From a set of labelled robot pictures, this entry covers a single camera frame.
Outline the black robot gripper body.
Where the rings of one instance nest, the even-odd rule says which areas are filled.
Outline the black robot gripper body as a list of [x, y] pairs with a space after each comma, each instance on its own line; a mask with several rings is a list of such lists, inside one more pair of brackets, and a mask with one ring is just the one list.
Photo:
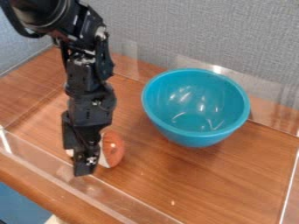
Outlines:
[[68, 109], [62, 114], [62, 124], [67, 123], [75, 134], [102, 131], [112, 123], [118, 104], [115, 90], [104, 84], [95, 91], [72, 95]]

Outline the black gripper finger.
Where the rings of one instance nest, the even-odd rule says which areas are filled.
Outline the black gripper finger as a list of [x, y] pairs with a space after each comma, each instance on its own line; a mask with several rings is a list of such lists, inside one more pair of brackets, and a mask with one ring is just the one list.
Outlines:
[[98, 163], [100, 146], [100, 136], [88, 138], [80, 134], [75, 135], [74, 149], [74, 174], [76, 177], [86, 176], [94, 173]]
[[66, 153], [72, 158], [75, 155], [74, 147], [76, 146], [78, 140], [74, 130], [67, 123], [62, 125], [62, 140]]

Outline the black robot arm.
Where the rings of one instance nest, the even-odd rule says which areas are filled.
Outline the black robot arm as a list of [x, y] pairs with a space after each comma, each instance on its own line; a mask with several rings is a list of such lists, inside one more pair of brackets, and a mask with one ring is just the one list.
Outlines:
[[68, 109], [62, 114], [63, 148], [72, 152], [74, 174], [98, 167], [102, 135], [118, 104], [108, 84], [114, 61], [104, 20], [82, 0], [0, 0], [16, 32], [31, 39], [50, 36], [60, 48], [67, 73]]

